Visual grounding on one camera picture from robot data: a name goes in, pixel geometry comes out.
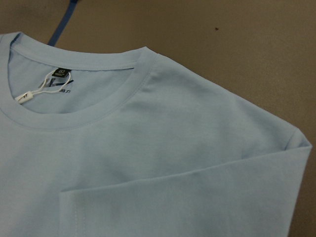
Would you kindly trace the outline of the light blue t-shirt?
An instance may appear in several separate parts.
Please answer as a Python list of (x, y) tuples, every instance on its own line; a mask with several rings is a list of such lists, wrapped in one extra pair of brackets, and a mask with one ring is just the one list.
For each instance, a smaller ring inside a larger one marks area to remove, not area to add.
[[(71, 71), (64, 92), (36, 90)], [(3, 237), (285, 237), (312, 145), (146, 47), (0, 37)]]

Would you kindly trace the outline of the white garment tag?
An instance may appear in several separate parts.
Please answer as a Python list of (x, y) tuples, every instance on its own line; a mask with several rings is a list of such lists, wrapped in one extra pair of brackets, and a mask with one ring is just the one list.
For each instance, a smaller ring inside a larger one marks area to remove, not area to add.
[[(65, 82), (57, 84), (57, 89), (56, 90), (46, 90), (46, 86), (48, 85), (53, 85), (54, 79), (56, 78), (61, 78), (61, 79), (66, 79)], [(16, 96), (14, 100), (18, 104), (24, 104), (30, 100), (32, 100), (35, 96), (40, 95), (40, 94), (56, 94), (59, 92), (64, 92), (65, 87), (69, 84), (69, 82), (72, 80), (72, 74), (71, 71), (66, 70), (66, 69), (60, 69), (56, 71), (51, 71), (48, 73), (41, 85), (39, 86), (38, 89), (36, 90), (29, 90), (24, 92), (23, 94), (20, 94), (19, 96)]]

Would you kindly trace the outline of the blue tape grid lines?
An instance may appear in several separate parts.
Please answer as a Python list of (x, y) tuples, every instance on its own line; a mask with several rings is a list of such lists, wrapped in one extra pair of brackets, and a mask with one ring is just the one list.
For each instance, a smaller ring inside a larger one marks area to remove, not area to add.
[(48, 45), (55, 46), (61, 37), (66, 25), (68, 24), (75, 8), (78, 3), (78, 0), (70, 0), (68, 7), (66, 9), (65, 14), (63, 15), (61, 21), (59, 22), (58, 26), (56, 27), (54, 33), (52, 34), (50, 40), (48, 41)]

